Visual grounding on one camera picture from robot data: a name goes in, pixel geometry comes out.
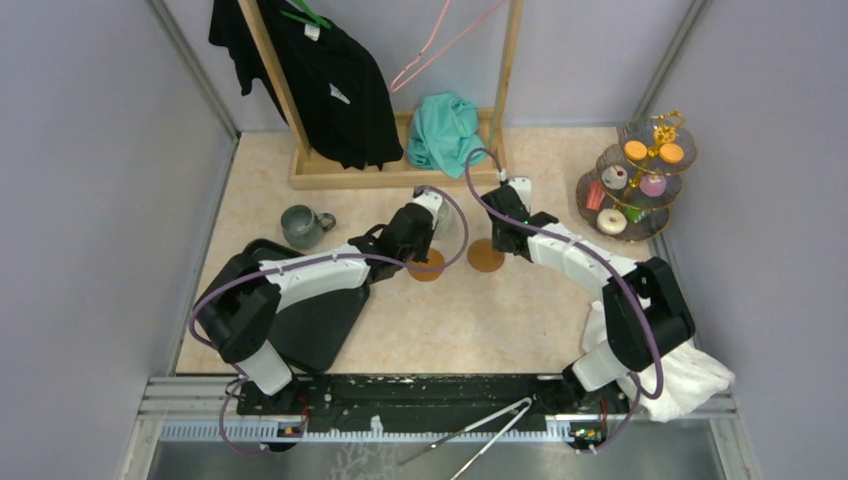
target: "teal towel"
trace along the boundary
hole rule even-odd
[[[454,93],[425,97],[412,116],[406,147],[409,163],[423,170],[441,170],[452,178],[465,171],[465,158],[482,147],[477,135],[477,106]],[[479,152],[471,159],[483,160]]]

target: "white towel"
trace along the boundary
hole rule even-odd
[[[583,330],[583,350],[588,352],[606,338],[604,306],[601,302],[592,302]],[[655,422],[667,422],[691,413],[711,396],[727,389],[736,378],[718,360],[695,348],[691,341],[668,352],[662,364],[662,395],[656,400],[642,396],[639,401]],[[639,373],[639,380],[645,390],[654,391],[657,375],[653,364]],[[636,396],[636,385],[626,376],[618,379],[618,386],[630,400]]]

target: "mug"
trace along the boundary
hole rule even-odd
[[[336,217],[317,214],[306,205],[295,205],[283,212],[280,224],[286,241],[294,248],[306,250],[318,245],[324,233],[336,226]]]

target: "wooden clothing rack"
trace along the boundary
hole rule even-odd
[[[280,59],[271,43],[265,22],[256,0],[238,0],[239,6],[247,20],[253,41],[262,57],[262,63],[274,87],[274,92],[280,100],[283,113],[288,119],[289,126],[295,136],[297,146],[292,158],[289,172],[289,182],[295,190],[327,190],[337,188],[381,188],[381,187],[413,187],[416,185],[453,185],[464,183],[465,180],[453,179],[441,171],[420,170],[409,164],[404,158],[397,162],[383,165],[380,171],[377,167],[367,167],[365,170],[345,169],[333,160],[329,160],[315,151],[309,144],[309,138],[303,128],[300,115],[292,98],[286,76],[280,65]],[[491,150],[506,168],[506,151],[503,142],[503,113],[506,106],[509,79],[512,74],[515,45],[518,41],[518,30],[521,24],[521,13],[524,0],[511,0],[509,20],[506,26],[503,54],[501,56],[501,71],[498,77],[498,90],[495,95],[495,105],[489,108],[479,108],[477,117],[480,128],[478,134],[483,143]],[[395,123],[401,145],[406,148],[409,138],[409,126],[414,112],[396,111]],[[497,169],[494,162],[487,158],[471,167],[471,178],[475,183],[496,184]]]

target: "gray floor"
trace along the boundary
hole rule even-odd
[[[162,442],[149,478],[429,480],[448,479],[482,444],[446,444],[398,468],[419,444],[298,445],[289,452],[248,458],[222,443]],[[492,479],[723,479],[708,421],[631,424],[597,457],[575,456],[564,445],[496,444],[462,477]]]

